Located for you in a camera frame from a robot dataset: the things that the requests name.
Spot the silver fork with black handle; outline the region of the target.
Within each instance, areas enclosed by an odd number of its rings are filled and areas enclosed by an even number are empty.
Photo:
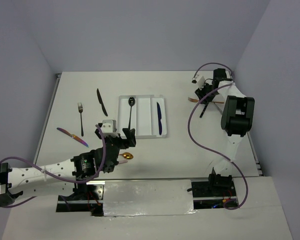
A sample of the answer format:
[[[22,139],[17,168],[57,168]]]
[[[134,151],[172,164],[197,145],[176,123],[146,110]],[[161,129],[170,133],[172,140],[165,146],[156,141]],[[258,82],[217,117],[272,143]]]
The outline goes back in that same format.
[[[204,108],[203,108],[202,112],[200,113],[199,118],[202,118],[202,117],[203,117],[203,115],[204,115],[206,109],[208,108],[208,105],[209,105],[209,104],[205,104],[205,105],[204,105]]]

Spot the copper fork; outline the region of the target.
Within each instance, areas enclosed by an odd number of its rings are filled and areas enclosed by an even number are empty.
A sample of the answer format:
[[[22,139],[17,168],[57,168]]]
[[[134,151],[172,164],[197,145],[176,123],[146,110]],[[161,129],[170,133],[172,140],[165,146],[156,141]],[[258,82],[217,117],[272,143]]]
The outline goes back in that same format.
[[[189,97],[188,100],[192,103],[197,103],[199,101],[198,99],[191,98],[191,97]],[[214,103],[214,104],[224,104],[225,102],[224,101],[212,101],[212,103]]]

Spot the silver spoon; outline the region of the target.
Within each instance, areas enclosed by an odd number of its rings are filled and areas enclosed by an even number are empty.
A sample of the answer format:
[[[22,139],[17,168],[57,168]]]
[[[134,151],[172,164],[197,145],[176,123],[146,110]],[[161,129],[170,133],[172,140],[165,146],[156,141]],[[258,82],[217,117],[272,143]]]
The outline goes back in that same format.
[[[220,114],[223,114],[223,110],[216,103],[213,103],[213,104],[215,105],[217,110],[220,112]]]

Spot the black spoon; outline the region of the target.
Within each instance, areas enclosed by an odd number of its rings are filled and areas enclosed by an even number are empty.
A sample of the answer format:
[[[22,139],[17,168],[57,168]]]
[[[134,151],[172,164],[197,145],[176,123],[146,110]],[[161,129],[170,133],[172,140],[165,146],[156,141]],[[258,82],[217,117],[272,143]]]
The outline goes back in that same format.
[[[130,112],[129,112],[129,122],[128,122],[128,129],[130,130],[131,129],[131,119],[132,119],[132,108],[133,106],[135,105],[136,103],[136,99],[131,96],[129,99],[128,99],[128,105],[130,106]]]

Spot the blue knife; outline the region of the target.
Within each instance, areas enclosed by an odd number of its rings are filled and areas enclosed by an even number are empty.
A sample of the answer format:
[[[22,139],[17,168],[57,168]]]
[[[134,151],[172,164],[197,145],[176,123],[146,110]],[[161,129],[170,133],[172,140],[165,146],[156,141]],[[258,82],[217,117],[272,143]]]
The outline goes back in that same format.
[[[162,125],[162,111],[161,111],[161,106],[158,102],[156,102],[157,106],[157,118],[158,118],[158,132],[159,135],[162,135],[163,132],[163,125]]]

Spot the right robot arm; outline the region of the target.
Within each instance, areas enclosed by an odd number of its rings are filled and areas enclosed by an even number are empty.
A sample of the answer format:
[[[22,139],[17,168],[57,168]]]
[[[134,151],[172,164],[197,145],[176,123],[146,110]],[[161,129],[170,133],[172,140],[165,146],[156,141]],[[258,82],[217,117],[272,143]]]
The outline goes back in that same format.
[[[195,74],[192,83],[198,85],[195,94],[199,99],[214,91],[201,102],[204,110],[217,95],[221,95],[225,100],[220,126],[225,131],[228,140],[223,156],[228,157],[229,160],[222,158],[214,165],[213,170],[217,175],[220,174],[224,177],[232,175],[239,144],[252,128],[255,99],[241,93],[234,80],[227,76],[224,68],[215,69],[211,79],[205,79],[204,76]]]

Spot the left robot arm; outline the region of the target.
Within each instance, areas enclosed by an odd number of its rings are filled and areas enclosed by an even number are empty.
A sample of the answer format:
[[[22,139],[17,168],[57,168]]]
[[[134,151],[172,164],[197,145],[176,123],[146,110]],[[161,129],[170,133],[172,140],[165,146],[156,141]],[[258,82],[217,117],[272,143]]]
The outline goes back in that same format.
[[[44,166],[19,158],[25,168],[11,167],[7,159],[0,161],[0,208],[13,208],[17,199],[28,202],[38,196],[71,194],[81,200],[87,196],[87,182],[100,172],[111,173],[119,164],[120,150],[136,146],[136,130],[123,128],[125,138],[117,132],[113,121],[96,125],[95,134],[102,147],[81,153],[65,161]]]

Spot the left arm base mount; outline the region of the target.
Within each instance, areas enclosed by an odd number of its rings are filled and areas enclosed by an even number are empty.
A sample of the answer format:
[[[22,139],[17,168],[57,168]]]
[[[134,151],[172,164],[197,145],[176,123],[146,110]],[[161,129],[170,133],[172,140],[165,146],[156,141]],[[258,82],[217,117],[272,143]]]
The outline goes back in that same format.
[[[69,196],[59,195],[57,213],[89,213],[93,217],[104,216],[104,184],[75,185]]]

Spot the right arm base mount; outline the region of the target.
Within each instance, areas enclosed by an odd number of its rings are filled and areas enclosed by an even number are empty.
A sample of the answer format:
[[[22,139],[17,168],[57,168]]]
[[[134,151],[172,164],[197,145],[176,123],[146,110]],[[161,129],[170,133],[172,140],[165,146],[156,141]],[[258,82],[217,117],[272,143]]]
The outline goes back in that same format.
[[[221,176],[213,169],[208,180],[195,180],[187,189],[192,193],[193,206],[199,209],[237,208],[237,193],[232,175]]]

